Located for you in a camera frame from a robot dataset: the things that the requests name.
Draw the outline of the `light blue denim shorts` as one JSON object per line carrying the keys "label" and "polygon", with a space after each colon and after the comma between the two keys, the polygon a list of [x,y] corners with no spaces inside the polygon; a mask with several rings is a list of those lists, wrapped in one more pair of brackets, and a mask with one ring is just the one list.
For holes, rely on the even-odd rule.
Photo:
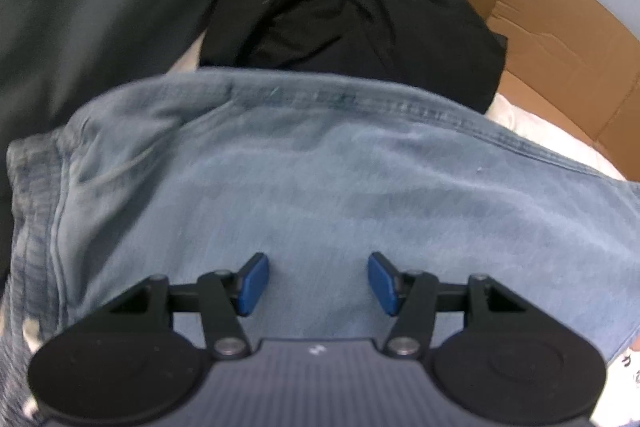
{"label": "light blue denim shorts", "polygon": [[382,251],[485,273],[614,359],[639,334],[639,187],[440,96],[349,77],[202,69],[127,84],[6,153],[14,218],[1,421],[35,424],[41,341],[153,274],[192,283],[261,251],[264,337],[387,329]]}

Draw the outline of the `black garment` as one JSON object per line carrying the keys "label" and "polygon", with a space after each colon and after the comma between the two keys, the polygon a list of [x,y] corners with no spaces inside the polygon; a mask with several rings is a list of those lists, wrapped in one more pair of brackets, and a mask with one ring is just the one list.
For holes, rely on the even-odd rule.
{"label": "black garment", "polygon": [[486,113],[506,38],[468,0],[214,0],[200,64],[393,81]]}

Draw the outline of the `brown cardboard sheet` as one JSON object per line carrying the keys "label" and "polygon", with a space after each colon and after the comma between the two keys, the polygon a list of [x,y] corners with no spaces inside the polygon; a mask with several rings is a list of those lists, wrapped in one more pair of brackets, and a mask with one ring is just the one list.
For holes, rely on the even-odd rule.
{"label": "brown cardboard sheet", "polygon": [[639,41],[597,0],[469,0],[508,39],[499,91],[639,178]]}

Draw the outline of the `cream bear print bedsheet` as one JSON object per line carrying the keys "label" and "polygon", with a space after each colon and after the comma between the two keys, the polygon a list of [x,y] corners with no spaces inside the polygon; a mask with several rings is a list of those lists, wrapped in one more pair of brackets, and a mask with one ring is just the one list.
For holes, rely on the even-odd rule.
{"label": "cream bear print bedsheet", "polygon": [[[593,147],[537,115],[511,104],[497,94],[486,117],[522,138],[578,161],[609,178],[626,178]],[[592,415],[597,426],[639,425],[639,339],[608,366],[603,395]]]}

